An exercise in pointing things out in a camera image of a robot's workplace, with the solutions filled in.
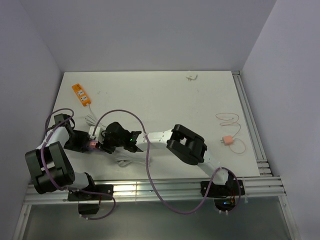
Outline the pink plug adapter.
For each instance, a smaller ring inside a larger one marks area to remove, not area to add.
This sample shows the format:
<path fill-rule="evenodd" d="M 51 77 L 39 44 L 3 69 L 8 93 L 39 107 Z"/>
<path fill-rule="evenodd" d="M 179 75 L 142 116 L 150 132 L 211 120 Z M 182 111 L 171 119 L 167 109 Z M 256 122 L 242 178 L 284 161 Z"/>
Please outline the pink plug adapter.
<path fill-rule="evenodd" d="M 97 148 L 97 141 L 95 141 L 95 140 L 92 140 L 92 141 L 90 141 L 90 143 L 89 143 L 89 148 L 90 149 L 96 149 Z"/>

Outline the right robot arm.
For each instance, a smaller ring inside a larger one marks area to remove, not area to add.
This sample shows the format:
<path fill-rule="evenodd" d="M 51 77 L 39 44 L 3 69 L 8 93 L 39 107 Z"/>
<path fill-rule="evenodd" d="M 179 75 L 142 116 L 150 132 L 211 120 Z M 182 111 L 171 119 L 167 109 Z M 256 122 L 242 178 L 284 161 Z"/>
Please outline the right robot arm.
<path fill-rule="evenodd" d="M 112 122 L 99 133 L 92 132 L 90 137 L 97 141 L 96 149 L 108 154 L 113 154 L 118 148 L 134 154 L 167 149 L 183 163 L 199 167 L 209 177 L 217 171 L 213 183 L 220 194 L 227 195 L 234 188 L 229 179 L 230 173 L 213 158 L 205 139 L 181 124 L 176 124 L 173 129 L 145 133 L 129 131 L 120 123 Z"/>

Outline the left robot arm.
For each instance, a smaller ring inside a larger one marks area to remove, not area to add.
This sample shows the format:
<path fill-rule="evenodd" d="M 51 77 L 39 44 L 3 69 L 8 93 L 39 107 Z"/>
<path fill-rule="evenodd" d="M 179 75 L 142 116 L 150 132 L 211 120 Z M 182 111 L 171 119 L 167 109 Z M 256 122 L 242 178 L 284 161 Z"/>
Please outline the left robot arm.
<path fill-rule="evenodd" d="M 70 115 L 55 115 L 54 125 L 47 129 L 41 145 L 25 154 L 32 184 L 39 194 L 76 190 L 86 200 L 96 197 L 98 188 L 93 178 L 87 172 L 75 172 L 65 152 L 89 151 L 89 134 L 74 127 Z"/>

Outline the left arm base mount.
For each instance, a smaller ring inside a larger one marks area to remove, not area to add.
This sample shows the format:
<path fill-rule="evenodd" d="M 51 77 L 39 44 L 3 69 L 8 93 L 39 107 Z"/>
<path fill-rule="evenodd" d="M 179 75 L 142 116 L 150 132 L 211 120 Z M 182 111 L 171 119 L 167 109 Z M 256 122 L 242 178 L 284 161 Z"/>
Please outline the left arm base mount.
<path fill-rule="evenodd" d="M 94 216 L 98 213 L 101 201 L 111 201 L 114 193 L 112 184 L 98 184 L 93 189 L 97 194 L 84 193 L 82 191 L 69 191 L 67 200 L 78 202 L 78 213 L 85 216 Z"/>

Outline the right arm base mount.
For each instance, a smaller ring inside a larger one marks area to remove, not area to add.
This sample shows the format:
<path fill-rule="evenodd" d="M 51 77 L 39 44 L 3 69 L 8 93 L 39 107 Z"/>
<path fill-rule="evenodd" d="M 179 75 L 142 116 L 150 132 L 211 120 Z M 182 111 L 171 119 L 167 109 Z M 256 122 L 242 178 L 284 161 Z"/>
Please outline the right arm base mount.
<path fill-rule="evenodd" d="M 214 198 L 214 205 L 218 211 L 229 213 L 236 205 L 236 196 L 244 196 L 246 194 L 242 180 L 237 181 L 234 177 L 229 176 L 225 185 L 217 185 L 212 183 L 207 197 Z"/>

